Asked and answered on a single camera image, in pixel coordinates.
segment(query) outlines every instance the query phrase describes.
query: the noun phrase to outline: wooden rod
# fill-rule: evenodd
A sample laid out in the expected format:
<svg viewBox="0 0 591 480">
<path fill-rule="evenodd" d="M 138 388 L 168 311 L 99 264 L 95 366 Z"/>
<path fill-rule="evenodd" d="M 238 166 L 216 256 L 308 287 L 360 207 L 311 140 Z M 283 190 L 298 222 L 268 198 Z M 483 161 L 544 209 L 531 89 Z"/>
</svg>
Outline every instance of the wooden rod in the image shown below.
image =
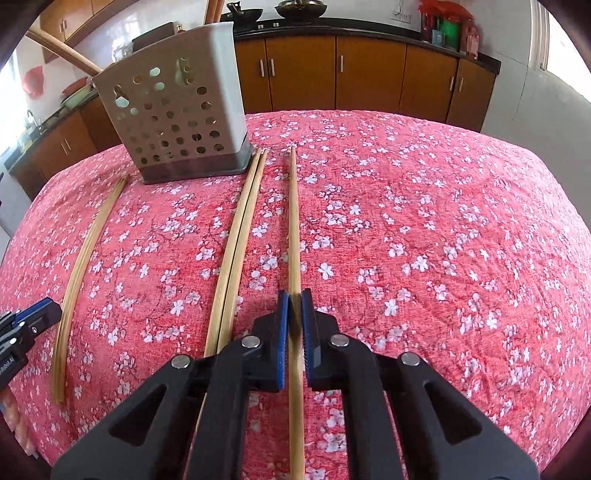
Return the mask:
<svg viewBox="0 0 591 480">
<path fill-rule="evenodd" d="M 238 243 L 238 235 L 241 230 L 246 203 L 251 193 L 252 182 L 255 178 L 256 167 L 259 163 L 260 157 L 261 149 L 259 148 L 251 161 L 248 175 L 242 186 L 238 205 L 236 205 L 236 213 L 234 214 L 234 220 L 232 221 L 232 227 L 230 228 L 230 235 L 228 236 L 228 241 L 226 243 L 222 266 L 220 267 L 220 274 L 217 278 L 216 292 L 213 296 L 212 313 L 209 317 L 209 327 L 207 328 L 207 340 L 205 341 L 205 352 L 203 356 L 211 356 L 217 353 L 217 342 L 220 335 L 220 326 L 222 324 L 223 306 L 226 300 L 230 272 L 232 271 L 234 252 L 236 251 L 236 244 Z"/>
<path fill-rule="evenodd" d="M 255 213 L 256 198 L 258 197 L 259 187 L 261 186 L 262 172 L 265 169 L 265 163 L 267 162 L 267 153 L 268 150 L 263 152 L 258 167 L 256 168 L 255 178 L 252 182 L 251 192 L 248 196 L 248 202 L 246 203 L 246 210 L 244 211 L 244 218 L 242 219 L 240 234 L 238 235 L 238 243 L 236 244 L 234 261 L 232 262 L 232 272 L 230 273 L 226 300 L 223 306 L 220 336 L 217 341 L 218 353 L 221 352 L 232 339 L 236 297 L 238 296 L 238 288 L 240 287 L 240 279 L 242 277 L 242 266 L 244 265 L 246 245 L 251 234 L 252 216 Z"/>
<path fill-rule="evenodd" d="M 81 55 L 72 47 L 66 45 L 61 40 L 58 40 L 53 35 L 50 35 L 38 27 L 33 25 L 30 26 L 25 35 L 31 40 L 39 43 L 40 46 L 62 57 L 65 61 L 69 61 L 74 67 L 78 67 L 91 77 L 103 71 L 102 68 L 92 63 L 84 55 Z"/>
<path fill-rule="evenodd" d="M 304 480 L 304 387 L 301 340 L 300 205 L 297 191 L 296 148 L 290 151 L 289 294 L 292 305 L 288 338 L 290 418 L 290 479 Z"/>
<path fill-rule="evenodd" d="M 76 307 L 76 300 L 78 299 L 78 293 L 88 262 L 92 251 L 95 249 L 96 242 L 99 239 L 100 233 L 105 227 L 105 223 L 111 210 L 113 209 L 121 191 L 125 187 L 129 174 L 119 179 L 110 195 L 107 197 L 103 205 L 100 207 L 99 213 L 96 215 L 84 242 L 74 268 L 68 285 L 66 287 L 66 293 L 61 306 L 61 322 L 58 324 L 56 339 L 53 346 L 53 358 L 51 361 L 51 382 L 50 382 L 50 396 L 56 404 L 64 403 L 65 399 L 65 383 L 66 383 L 66 362 L 68 356 L 68 344 L 70 341 L 70 330 L 72 329 L 72 317 L 74 316 L 74 307 Z"/>
</svg>

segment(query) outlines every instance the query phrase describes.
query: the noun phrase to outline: metal screw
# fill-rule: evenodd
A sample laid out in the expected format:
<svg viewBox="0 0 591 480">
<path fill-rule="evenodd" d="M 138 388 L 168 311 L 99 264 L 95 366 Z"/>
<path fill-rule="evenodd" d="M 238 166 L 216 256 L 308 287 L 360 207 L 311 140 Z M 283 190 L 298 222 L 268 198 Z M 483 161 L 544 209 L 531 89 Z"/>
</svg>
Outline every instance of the metal screw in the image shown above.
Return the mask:
<svg viewBox="0 0 591 480">
<path fill-rule="evenodd" d="M 402 360 L 404 365 L 408 365 L 409 367 L 416 367 L 421 362 L 421 358 L 412 352 L 404 352 L 400 360 Z"/>
<path fill-rule="evenodd" d="M 249 335 L 242 339 L 242 346 L 244 348 L 256 348 L 261 344 L 261 339 L 255 335 Z"/>
<path fill-rule="evenodd" d="M 347 346 L 349 344 L 349 337 L 341 333 L 337 333 L 337 335 L 330 337 L 330 343 L 332 343 L 334 346 Z"/>
<path fill-rule="evenodd" d="M 174 368 L 187 368 L 191 363 L 191 358 L 188 355 L 177 355 L 170 363 Z"/>
</svg>

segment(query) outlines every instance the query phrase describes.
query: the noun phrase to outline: wooden cabinet door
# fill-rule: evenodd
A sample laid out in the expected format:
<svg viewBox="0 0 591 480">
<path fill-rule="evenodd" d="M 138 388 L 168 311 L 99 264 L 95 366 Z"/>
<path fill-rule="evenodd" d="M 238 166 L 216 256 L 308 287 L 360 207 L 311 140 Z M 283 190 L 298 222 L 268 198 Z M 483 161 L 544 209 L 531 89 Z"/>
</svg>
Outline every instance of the wooden cabinet door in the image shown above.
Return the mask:
<svg viewBox="0 0 591 480">
<path fill-rule="evenodd" d="M 479 132 L 484 123 L 494 85 L 494 73 L 471 61 L 461 59 L 447 123 Z"/>
<path fill-rule="evenodd" d="M 457 59 L 408 46 L 398 113 L 444 124 L 456 72 Z"/>
<path fill-rule="evenodd" d="M 273 111 L 335 108 L 335 38 L 267 38 Z"/>
<path fill-rule="evenodd" d="M 92 17 L 92 0 L 61 0 L 64 4 L 64 33 L 66 39 Z"/>
<path fill-rule="evenodd" d="M 47 180 L 71 165 L 58 127 L 46 134 L 41 142 L 32 148 L 34 150 L 30 153 L 31 161 Z"/>
<path fill-rule="evenodd" d="M 92 0 L 92 12 L 96 15 L 99 10 L 102 10 L 107 5 L 110 5 L 115 0 Z"/>
<path fill-rule="evenodd" d="M 97 153 L 121 143 L 121 139 L 99 97 L 80 108 L 80 114 Z"/>
<path fill-rule="evenodd" d="M 337 37 L 337 109 L 397 113 L 406 49 L 390 40 Z"/>
<path fill-rule="evenodd" d="M 237 41 L 234 48 L 244 112 L 272 112 L 265 40 Z"/>
<path fill-rule="evenodd" d="M 79 111 L 71 113 L 57 130 L 68 152 L 68 167 L 96 153 L 96 147 Z"/>
</svg>

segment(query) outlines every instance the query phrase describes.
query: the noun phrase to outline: bamboo chopstick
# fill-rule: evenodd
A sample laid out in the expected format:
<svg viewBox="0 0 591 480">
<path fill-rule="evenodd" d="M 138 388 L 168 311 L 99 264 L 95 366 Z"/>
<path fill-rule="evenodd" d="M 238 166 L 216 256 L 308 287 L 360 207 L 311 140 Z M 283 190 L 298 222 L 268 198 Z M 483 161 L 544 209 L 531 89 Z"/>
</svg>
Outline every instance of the bamboo chopstick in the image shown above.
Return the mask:
<svg viewBox="0 0 591 480">
<path fill-rule="evenodd" d="M 207 328 L 207 340 L 205 341 L 205 352 L 203 353 L 203 356 L 211 356 L 217 353 L 217 342 L 220 335 L 220 326 L 222 324 L 223 307 L 226 300 L 230 272 L 232 271 L 236 244 L 238 243 L 238 235 L 241 231 L 246 203 L 251 193 L 252 182 L 255 178 L 256 168 L 259 164 L 260 157 L 261 149 L 259 148 L 251 161 L 248 175 L 246 176 L 242 192 L 240 193 L 238 205 L 236 205 L 236 213 L 234 213 L 234 220 L 232 221 L 230 235 L 228 236 L 228 241 L 226 243 L 226 251 L 223 255 L 220 274 L 217 278 L 216 292 L 213 296 L 212 313 L 209 317 L 209 327 Z"/>
<path fill-rule="evenodd" d="M 267 161 L 267 153 L 265 150 L 259 160 L 256 168 L 256 174 L 252 182 L 250 195 L 246 203 L 244 211 L 244 218 L 242 219 L 242 226 L 238 235 L 238 242 L 236 244 L 236 251 L 234 253 L 234 261 L 232 262 L 232 271 L 230 272 L 230 279 L 228 281 L 228 290 L 223 306 L 222 322 L 220 324 L 220 335 L 217 340 L 217 352 L 229 343 L 232 338 L 232 328 L 234 326 L 234 310 L 236 307 L 236 296 L 238 295 L 238 288 L 240 287 L 240 278 L 242 276 L 242 266 L 244 264 L 244 255 L 246 254 L 246 245 L 248 237 L 251 233 L 252 216 L 255 211 L 256 198 L 258 197 L 259 187 L 261 185 L 262 172 Z"/>
<path fill-rule="evenodd" d="M 119 179 L 103 205 L 100 207 L 99 213 L 92 222 L 90 230 L 82 243 L 82 247 L 78 253 L 76 262 L 74 263 L 74 268 L 72 269 L 70 280 L 66 287 L 66 293 L 61 306 L 61 322 L 57 327 L 56 339 L 53 346 L 53 358 L 51 361 L 50 395 L 51 399 L 58 404 L 63 403 L 65 398 L 64 388 L 66 383 L 68 342 L 70 340 L 74 307 L 76 307 L 76 300 L 78 299 L 82 279 L 84 278 L 92 251 L 95 249 L 96 241 L 98 240 L 100 233 L 103 231 L 107 218 L 117 202 L 121 191 L 123 191 L 128 178 L 129 174 L 126 174 L 123 178 Z"/>
<path fill-rule="evenodd" d="M 300 206 L 297 191 L 296 148 L 290 151 L 289 294 L 293 308 L 288 340 L 290 478 L 304 480 L 304 387 L 301 340 Z"/>
</svg>

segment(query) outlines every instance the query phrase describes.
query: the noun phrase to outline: perforated utensil holder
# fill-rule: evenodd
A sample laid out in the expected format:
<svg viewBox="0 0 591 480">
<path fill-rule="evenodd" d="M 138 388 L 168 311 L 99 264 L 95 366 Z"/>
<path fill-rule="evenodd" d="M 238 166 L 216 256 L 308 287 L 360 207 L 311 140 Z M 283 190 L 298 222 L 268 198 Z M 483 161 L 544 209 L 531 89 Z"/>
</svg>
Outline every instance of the perforated utensil holder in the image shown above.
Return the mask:
<svg viewBox="0 0 591 480">
<path fill-rule="evenodd" d="M 145 183 L 239 174 L 252 145 L 232 23 L 165 38 L 93 78 Z"/>
</svg>

